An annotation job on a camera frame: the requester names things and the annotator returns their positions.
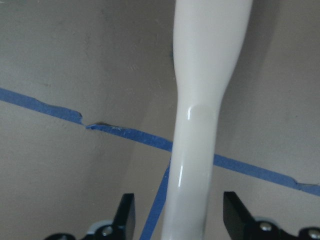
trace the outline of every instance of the glossy white surface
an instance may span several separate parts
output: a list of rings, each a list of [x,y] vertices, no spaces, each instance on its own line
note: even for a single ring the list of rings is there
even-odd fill
[[[173,55],[178,105],[162,240],[204,237],[220,105],[252,1],[178,0]]]

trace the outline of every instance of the gray surface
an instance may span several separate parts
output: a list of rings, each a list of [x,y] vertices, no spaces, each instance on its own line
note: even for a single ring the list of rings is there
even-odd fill
[[[0,87],[172,140],[173,1],[3,0]],[[320,1],[255,1],[216,153],[320,183]],[[0,236],[82,237],[136,195],[138,239],[170,154],[0,101]],[[223,191],[296,234],[319,197],[215,167],[206,239],[228,239]],[[159,239],[161,223],[153,239]]]

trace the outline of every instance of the white object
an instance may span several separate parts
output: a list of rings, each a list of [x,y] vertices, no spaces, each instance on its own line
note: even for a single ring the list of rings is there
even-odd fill
[[[220,105],[251,6],[252,0],[176,1],[178,105],[162,240],[204,237]]]

